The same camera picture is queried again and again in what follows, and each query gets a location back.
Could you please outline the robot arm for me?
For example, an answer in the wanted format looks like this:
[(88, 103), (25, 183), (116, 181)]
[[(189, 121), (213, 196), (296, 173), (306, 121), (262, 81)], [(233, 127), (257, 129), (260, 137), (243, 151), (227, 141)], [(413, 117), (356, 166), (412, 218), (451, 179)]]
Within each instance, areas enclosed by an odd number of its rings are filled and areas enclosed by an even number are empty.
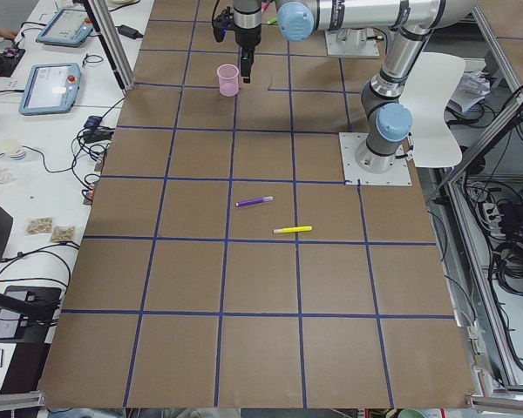
[(365, 171), (390, 170), (398, 147), (411, 130), (408, 109), (399, 102), (406, 79), (432, 32), (455, 24), (474, 8), (473, 1), (278, 1), (282, 36), (300, 42), (317, 30), (386, 28), (395, 34), (384, 63), (363, 87), (361, 102), (370, 125), (356, 151)]

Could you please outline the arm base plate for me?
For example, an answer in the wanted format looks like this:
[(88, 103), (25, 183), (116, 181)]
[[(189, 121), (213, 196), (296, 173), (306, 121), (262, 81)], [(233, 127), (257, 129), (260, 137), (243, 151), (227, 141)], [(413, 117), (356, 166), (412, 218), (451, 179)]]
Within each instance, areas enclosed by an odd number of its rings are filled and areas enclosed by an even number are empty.
[(373, 154), (364, 132), (340, 132), (339, 142), (345, 185), (412, 186), (403, 146), (394, 155)]
[(378, 59), (377, 37), (371, 28), (340, 29), (325, 32), (327, 53), (331, 57)]

